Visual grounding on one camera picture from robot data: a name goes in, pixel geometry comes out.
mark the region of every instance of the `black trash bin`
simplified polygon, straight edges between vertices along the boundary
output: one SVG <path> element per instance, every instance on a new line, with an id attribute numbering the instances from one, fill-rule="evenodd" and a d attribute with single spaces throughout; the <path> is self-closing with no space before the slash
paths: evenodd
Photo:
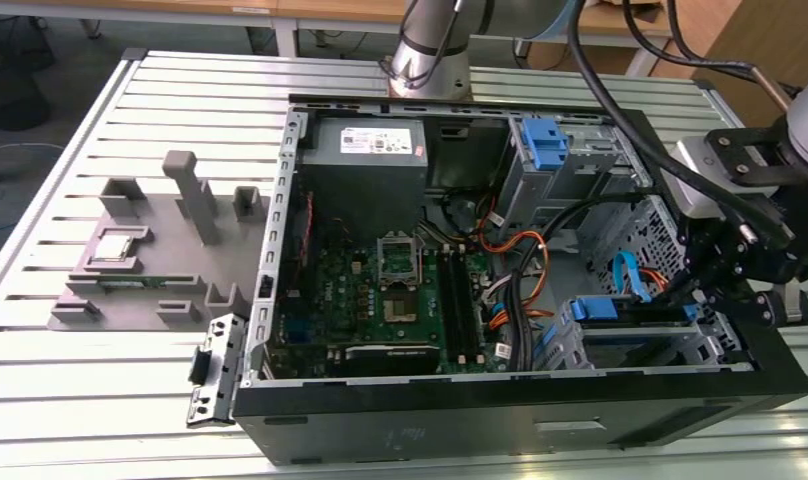
<path id="1" fill-rule="evenodd" d="M 36 72 L 54 64 L 37 17 L 0 15 L 0 52 L 24 70 Z"/>
<path id="2" fill-rule="evenodd" d="M 38 34 L 36 37 L 41 44 L 30 34 Z M 45 68 L 53 61 L 38 23 L 30 22 L 28 17 L 0 17 L 1 130 L 26 130 L 48 120 L 50 107 L 30 72 Z"/>

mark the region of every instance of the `white label sticker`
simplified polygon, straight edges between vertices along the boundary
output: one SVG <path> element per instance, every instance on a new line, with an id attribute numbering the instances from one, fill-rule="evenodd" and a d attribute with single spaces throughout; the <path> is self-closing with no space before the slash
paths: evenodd
<path id="1" fill-rule="evenodd" d="M 253 8 L 253 7 L 232 7 L 233 13 L 253 13 L 256 15 L 269 15 L 271 10 L 267 8 Z"/>
<path id="2" fill-rule="evenodd" d="M 496 225 L 497 227 L 501 227 L 501 224 L 505 223 L 505 219 L 501 218 L 501 215 L 499 215 L 496 212 L 489 212 L 487 214 L 487 218 L 491 222 L 493 222 L 493 225 Z"/>
<path id="3" fill-rule="evenodd" d="M 341 153 L 412 155 L 413 144 L 407 128 L 345 128 Z"/>
<path id="4" fill-rule="evenodd" d="M 511 345 L 504 343 L 496 344 L 496 356 L 499 358 L 504 358 L 505 360 L 511 360 Z"/>

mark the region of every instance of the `gray power supply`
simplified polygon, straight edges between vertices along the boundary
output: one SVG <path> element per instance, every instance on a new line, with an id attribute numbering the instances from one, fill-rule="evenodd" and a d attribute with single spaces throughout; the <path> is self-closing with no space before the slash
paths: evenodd
<path id="1" fill-rule="evenodd" d="M 421 120 L 324 118 L 316 135 L 297 169 L 317 223 L 341 223 L 363 246 L 388 232 L 412 232 L 428 173 Z"/>

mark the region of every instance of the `power supply label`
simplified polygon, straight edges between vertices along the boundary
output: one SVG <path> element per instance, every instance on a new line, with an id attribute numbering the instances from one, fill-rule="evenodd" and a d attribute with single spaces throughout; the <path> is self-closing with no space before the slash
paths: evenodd
<path id="1" fill-rule="evenodd" d="M 345 128 L 341 153 L 412 155 L 413 144 L 407 128 Z"/>

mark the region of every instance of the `aluminum extrusion table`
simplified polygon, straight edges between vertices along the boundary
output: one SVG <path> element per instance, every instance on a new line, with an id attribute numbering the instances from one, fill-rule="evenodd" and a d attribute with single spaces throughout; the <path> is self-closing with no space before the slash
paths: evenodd
<path id="1" fill-rule="evenodd" d="M 736 122 L 715 92 L 690 82 L 606 83 L 668 145 Z M 475 68 L 472 88 L 477 101 L 595 105 L 575 74 Z M 108 177 L 171 192 L 160 159 L 187 149 L 215 192 L 248 183 L 269 192 L 292 92 L 385 95 L 385 81 L 357 61 L 149 52 L 120 62 L 0 254 L 0 476 L 808 479 L 808 397 L 660 448 L 276 469 L 237 427 L 185 429 L 203 334 L 45 330 Z M 784 334 L 808 373 L 808 328 Z"/>

